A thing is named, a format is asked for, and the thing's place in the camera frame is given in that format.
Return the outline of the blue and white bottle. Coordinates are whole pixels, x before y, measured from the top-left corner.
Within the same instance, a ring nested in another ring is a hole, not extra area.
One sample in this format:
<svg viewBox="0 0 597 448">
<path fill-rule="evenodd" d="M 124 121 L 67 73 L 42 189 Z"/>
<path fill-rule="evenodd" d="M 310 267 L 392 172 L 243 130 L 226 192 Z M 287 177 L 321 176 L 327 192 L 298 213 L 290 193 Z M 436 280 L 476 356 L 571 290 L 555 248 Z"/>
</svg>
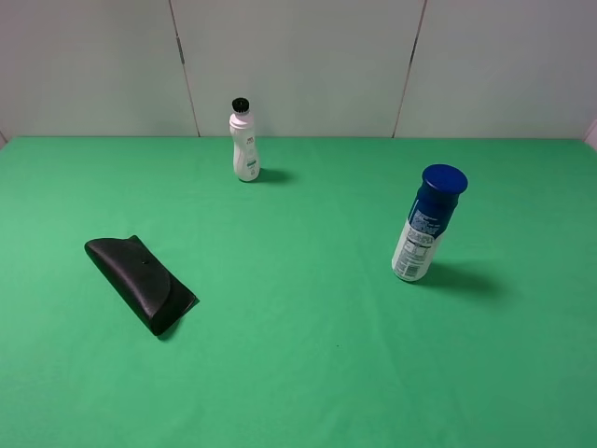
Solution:
<svg viewBox="0 0 597 448">
<path fill-rule="evenodd" d="M 422 172 L 422 183 L 400 233 L 391 266 L 406 282 L 422 279 L 437 252 L 460 195 L 468 180 L 458 168 L 432 164 Z"/>
</svg>

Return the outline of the white bottle with black cap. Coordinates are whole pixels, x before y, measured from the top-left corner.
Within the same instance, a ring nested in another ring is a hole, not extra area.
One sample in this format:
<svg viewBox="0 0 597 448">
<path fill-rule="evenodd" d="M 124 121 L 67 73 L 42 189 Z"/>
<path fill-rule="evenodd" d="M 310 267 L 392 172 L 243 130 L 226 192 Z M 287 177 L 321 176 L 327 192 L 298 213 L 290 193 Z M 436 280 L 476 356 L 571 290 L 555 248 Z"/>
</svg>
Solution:
<svg viewBox="0 0 597 448">
<path fill-rule="evenodd" d="M 234 174 L 243 182 L 251 182 L 260 171 L 254 117 L 246 98 L 235 98 L 231 106 L 229 132 L 233 141 Z"/>
</svg>

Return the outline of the black glasses case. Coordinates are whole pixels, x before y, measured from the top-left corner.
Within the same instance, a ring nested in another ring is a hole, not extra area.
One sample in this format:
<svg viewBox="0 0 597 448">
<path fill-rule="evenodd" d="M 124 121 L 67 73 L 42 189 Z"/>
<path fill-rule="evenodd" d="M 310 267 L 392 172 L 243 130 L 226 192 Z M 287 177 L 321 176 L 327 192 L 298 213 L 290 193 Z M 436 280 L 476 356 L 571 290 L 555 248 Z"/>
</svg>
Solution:
<svg viewBox="0 0 597 448">
<path fill-rule="evenodd" d="M 140 321 L 160 337 L 195 304 L 197 296 L 133 235 L 89 240 L 84 249 Z"/>
</svg>

